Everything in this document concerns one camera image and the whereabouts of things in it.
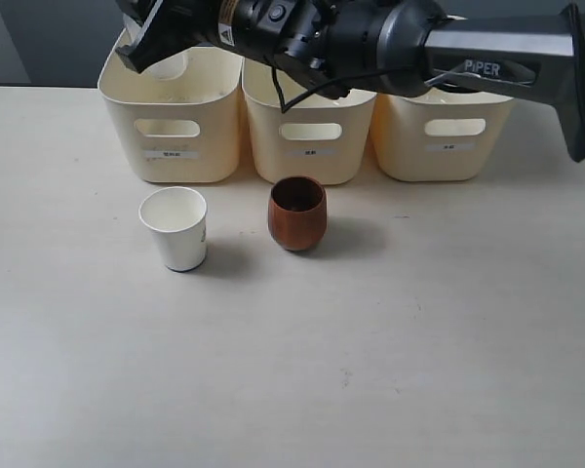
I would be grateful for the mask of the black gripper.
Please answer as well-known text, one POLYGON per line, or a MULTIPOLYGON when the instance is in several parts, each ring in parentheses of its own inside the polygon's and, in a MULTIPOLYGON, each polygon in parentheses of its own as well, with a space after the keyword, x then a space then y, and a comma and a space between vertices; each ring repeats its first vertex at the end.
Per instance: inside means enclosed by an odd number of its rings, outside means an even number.
POLYGON ((253 1, 116 1, 126 24, 137 26, 131 43, 118 47, 123 64, 135 73, 207 43, 252 57, 248 29, 253 1))

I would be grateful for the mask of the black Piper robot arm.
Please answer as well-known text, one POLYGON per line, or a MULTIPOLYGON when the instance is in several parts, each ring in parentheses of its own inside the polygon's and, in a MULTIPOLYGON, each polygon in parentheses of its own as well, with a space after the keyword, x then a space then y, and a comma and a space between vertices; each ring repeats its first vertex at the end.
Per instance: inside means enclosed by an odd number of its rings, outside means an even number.
POLYGON ((209 44, 285 73, 306 97, 354 89, 417 98, 438 88, 553 107, 585 160, 585 13, 453 19, 434 1, 122 1, 136 38, 117 53, 141 73, 209 44))

